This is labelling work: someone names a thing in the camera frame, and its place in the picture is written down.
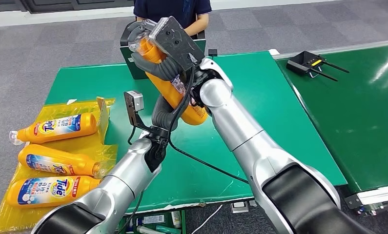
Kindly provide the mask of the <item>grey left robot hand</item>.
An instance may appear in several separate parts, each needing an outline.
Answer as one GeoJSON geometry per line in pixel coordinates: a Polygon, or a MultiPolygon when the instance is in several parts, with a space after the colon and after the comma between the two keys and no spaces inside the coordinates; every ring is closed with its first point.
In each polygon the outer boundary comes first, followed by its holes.
{"type": "Polygon", "coordinates": [[[180,115],[177,114],[166,99],[159,95],[151,117],[152,125],[174,131],[178,126],[179,117],[180,115]]]}

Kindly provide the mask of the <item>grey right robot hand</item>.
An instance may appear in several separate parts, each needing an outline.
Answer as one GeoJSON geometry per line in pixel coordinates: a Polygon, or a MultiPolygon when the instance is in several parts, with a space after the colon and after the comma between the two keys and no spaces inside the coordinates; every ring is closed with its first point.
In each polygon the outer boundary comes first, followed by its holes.
{"type": "MultiPolygon", "coordinates": [[[[146,27],[144,24],[147,24],[147,29],[151,31],[157,23],[150,19],[130,23],[127,28],[130,31],[128,43],[135,41],[136,37],[145,31],[146,27]]],[[[160,63],[150,62],[138,52],[133,52],[131,57],[138,68],[164,81],[171,81],[177,75],[183,73],[179,64],[172,57],[166,57],[160,63]]]]}

